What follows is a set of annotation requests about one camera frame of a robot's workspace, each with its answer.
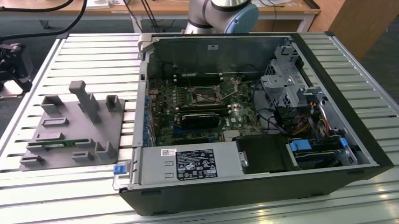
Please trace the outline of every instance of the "wooden desk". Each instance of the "wooden desk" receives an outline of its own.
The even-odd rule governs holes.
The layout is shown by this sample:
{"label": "wooden desk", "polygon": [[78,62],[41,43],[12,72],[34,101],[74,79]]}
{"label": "wooden desk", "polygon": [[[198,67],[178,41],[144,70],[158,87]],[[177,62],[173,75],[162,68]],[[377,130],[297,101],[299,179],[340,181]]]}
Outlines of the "wooden desk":
{"label": "wooden desk", "polygon": [[399,0],[315,0],[321,13],[309,31],[331,31],[357,60],[399,14]]}
{"label": "wooden desk", "polygon": [[[13,7],[13,8],[48,8],[60,5],[65,0],[0,0],[0,6]],[[295,4],[283,4],[284,7],[276,8],[276,19],[277,20],[300,20],[297,27],[299,32],[308,30],[313,17],[320,13],[319,9],[311,9],[303,0],[293,0]],[[188,0],[149,0],[148,4],[154,15],[154,19],[186,19],[188,18]],[[138,22],[148,19],[145,10],[141,5],[141,1],[130,0],[129,7],[133,14],[137,17]],[[0,13],[1,19],[8,20],[65,20],[77,14],[81,8],[81,0],[74,0],[69,6],[50,13]],[[273,7],[260,7],[260,20],[273,20],[274,19],[274,9]],[[82,19],[100,20],[100,19],[129,19],[128,12],[124,6],[110,5],[105,9],[86,10]]]}

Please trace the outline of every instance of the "yellow wire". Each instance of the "yellow wire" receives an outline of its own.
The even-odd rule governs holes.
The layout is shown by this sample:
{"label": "yellow wire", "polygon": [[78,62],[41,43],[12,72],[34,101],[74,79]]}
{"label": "yellow wire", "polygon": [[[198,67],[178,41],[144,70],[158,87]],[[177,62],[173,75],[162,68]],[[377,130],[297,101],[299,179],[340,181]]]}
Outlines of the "yellow wire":
{"label": "yellow wire", "polygon": [[299,129],[297,132],[295,132],[293,135],[297,135],[297,134],[299,134],[300,132],[303,132],[309,126],[311,126],[309,124],[307,124],[305,126],[303,126],[303,128]]}

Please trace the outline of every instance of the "aluminum slatted table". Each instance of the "aluminum slatted table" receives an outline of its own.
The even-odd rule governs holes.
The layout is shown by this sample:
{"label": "aluminum slatted table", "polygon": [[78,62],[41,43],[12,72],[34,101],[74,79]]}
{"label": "aluminum slatted table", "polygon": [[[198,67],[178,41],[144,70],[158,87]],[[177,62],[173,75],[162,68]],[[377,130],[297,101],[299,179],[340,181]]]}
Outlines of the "aluminum slatted table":
{"label": "aluminum slatted table", "polygon": [[399,222],[399,107],[335,37],[301,34],[395,168],[327,196],[166,216],[141,217],[112,188],[113,165],[18,172],[42,110],[42,97],[64,101],[70,80],[96,99],[126,100],[118,160],[132,155],[138,80],[137,34],[74,34],[56,40],[0,141],[0,223],[391,223]]}

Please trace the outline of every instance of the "blue tab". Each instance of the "blue tab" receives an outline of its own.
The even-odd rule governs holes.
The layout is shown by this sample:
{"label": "blue tab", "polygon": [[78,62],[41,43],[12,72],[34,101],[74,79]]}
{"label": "blue tab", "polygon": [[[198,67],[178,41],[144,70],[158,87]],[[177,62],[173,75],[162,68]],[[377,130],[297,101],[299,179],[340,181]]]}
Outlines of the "blue tab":
{"label": "blue tab", "polygon": [[291,151],[295,152],[297,150],[296,145],[293,142],[289,143]]}
{"label": "blue tab", "polygon": [[341,142],[341,146],[345,148],[349,144],[345,138],[340,138],[339,141]]}
{"label": "blue tab", "polygon": [[114,175],[125,174],[125,169],[126,169],[125,166],[114,166],[114,167],[113,167],[113,174],[114,174]]}
{"label": "blue tab", "polygon": [[308,140],[293,140],[289,143],[289,147],[291,147],[292,152],[312,149],[312,146],[311,146]]}

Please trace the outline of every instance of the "warning label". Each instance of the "warning label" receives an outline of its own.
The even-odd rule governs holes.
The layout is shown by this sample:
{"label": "warning label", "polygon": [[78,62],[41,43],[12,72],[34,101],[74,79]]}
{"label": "warning label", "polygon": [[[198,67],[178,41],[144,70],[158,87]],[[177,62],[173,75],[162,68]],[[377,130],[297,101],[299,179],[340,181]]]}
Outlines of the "warning label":
{"label": "warning label", "polygon": [[217,177],[213,149],[176,152],[180,181]]}

